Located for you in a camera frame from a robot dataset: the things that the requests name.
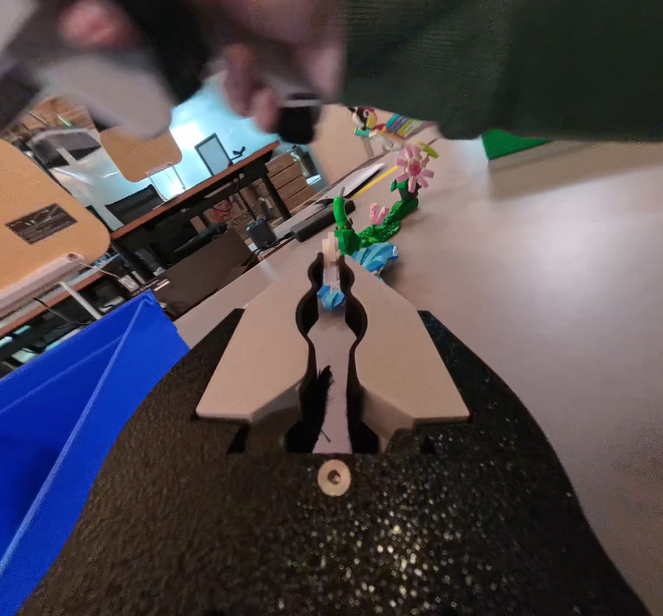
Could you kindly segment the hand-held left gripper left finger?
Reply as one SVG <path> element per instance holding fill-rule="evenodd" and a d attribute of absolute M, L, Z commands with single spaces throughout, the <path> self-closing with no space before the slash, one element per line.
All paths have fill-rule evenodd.
<path fill-rule="evenodd" d="M 199 418 L 244 426 L 249 447 L 314 449 L 321 393 L 310 331 L 319 320 L 320 287 L 316 255 L 245 306 L 195 408 Z"/>

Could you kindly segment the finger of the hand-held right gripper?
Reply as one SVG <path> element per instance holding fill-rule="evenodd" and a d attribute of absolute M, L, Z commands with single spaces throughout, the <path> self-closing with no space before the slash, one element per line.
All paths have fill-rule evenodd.
<path fill-rule="evenodd" d="M 37 66 L 37 77 L 110 128 L 151 139 L 170 127 L 173 95 L 142 56 L 70 53 Z"/>

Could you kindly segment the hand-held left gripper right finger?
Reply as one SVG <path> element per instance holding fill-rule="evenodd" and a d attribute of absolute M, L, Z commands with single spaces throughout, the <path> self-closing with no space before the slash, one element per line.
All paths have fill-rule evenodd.
<path fill-rule="evenodd" d="M 339 273 L 355 335 L 346 390 L 352 451 L 384 451 L 398 430 L 468 422 L 468 406 L 415 306 L 348 256 Z"/>

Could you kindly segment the blue lego flower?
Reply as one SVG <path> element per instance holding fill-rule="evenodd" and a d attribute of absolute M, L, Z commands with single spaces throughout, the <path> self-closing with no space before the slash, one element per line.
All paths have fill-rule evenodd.
<path fill-rule="evenodd" d="M 398 248 L 391 242 L 379 242 L 362 247 L 352 254 L 352 259 L 363 266 L 369 273 L 381 279 L 385 267 L 397 260 Z"/>

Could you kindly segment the small white lego piece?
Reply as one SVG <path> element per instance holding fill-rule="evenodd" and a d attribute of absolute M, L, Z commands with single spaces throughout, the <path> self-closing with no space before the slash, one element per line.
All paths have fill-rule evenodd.
<path fill-rule="evenodd" d="M 329 286 L 330 289 L 340 290 L 339 259 L 341 252 L 335 232 L 329 232 L 327 237 L 322 240 L 322 255 L 324 285 Z"/>

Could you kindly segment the blue plastic bin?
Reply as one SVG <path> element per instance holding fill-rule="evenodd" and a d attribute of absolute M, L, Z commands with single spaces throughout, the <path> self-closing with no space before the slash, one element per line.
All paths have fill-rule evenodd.
<path fill-rule="evenodd" d="M 1 379 L 1 614 L 76 526 L 112 445 L 189 348 L 150 292 Z"/>

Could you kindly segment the person's right forearm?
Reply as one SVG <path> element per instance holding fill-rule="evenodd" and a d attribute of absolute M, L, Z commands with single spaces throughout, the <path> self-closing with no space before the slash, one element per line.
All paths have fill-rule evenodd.
<path fill-rule="evenodd" d="M 341 98 L 432 121 L 662 141 L 662 0 L 342 0 Z"/>

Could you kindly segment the colourful lego bird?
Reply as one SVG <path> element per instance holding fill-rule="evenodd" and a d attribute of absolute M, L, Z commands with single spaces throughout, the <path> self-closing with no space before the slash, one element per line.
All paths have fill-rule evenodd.
<path fill-rule="evenodd" d="M 369 157 L 400 151 L 408 138 L 427 126 L 427 122 L 399 114 L 381 122 L 371 107 L 347 108 L 355 125 L 354 134 L 362 141 Z"/>

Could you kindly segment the wooden board white stand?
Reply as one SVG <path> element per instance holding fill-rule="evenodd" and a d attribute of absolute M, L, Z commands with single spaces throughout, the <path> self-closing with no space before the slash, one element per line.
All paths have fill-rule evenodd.
<path fill-rule="evenodd" d="M 129 182 L 147 182 L 164 200 L 185 192 L 176 166 L 182 161 L 182 152 L 172 133 L 166 130 L 156 138 L 138 138 L 118 127 L 98 133 L 99 142 L 120 174 Z M 174 182 L 160 188 L 155 176 L 171 171 Z"/>
<path fill-rule="evenodd" d="M 103 257 L 105 225 L 1 140 L 1 317 Z"/>

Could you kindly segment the large black hard case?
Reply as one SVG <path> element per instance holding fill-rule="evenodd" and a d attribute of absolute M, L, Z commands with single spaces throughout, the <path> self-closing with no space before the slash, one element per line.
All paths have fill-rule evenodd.
<path fill-rule="evenodd" d="M 175 321 L 258 263 L 257 254 L 240 235 L 227 230 L 160 274 L 151 290 Z"/>

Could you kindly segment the computer monitor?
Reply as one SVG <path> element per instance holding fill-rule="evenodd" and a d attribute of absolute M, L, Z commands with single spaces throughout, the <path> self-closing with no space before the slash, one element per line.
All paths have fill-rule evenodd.
<path fill-rule="evenodd" d="M 220 174 L 233 164 L 216 133 L 198 142 L 194 148 L 211 176 Z"/>

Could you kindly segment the small black blue hub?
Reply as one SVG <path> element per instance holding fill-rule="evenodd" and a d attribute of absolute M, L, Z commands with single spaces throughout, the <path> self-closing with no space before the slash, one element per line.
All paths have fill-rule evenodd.
<path fill-rule="evenodd" d="M 258 250 L 263 250 L 276 244 L 277 237 L 265 218 L 260 218 L 246 228 L 249 238 Z"/>

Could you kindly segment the black power brick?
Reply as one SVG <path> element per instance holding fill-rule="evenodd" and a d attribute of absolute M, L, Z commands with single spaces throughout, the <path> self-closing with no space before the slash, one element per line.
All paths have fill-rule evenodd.
<path fill-rule="evenodd" d="M 327 199 L 322 205 L 314 205 L 314 212 L 307 218 L 295 223 L 290 233 L 298 242 L 305 242 L 332 225 L 336 225 L 334 200 Z"/>

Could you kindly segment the wooden drawer cabinet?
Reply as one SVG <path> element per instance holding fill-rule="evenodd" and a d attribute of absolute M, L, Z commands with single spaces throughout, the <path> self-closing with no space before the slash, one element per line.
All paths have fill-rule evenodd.
<path fill-rule="evenodd" d="M 292 212 L 314 197 L 316 191 L 304 176 L 301 163 L 291 153 L 269 162 L 256 158 L 242 170 L 247 186 L 237 194 L 245 211 L 258 215 L 259 198 L 266 198 L 274 209 L 272 215 L 290 218 Z"/>

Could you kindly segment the green plastic bin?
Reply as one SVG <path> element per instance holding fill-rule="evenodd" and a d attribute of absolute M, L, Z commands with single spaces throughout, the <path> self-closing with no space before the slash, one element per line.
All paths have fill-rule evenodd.
<path fill-rule="evenodd" d="M 523 138 L 503 130 L 488 130 L 482 133 L 481 141 L 486 158 L 493 160 L 523 153 L 547 144 L 549 141 L 541 138 Z"/>

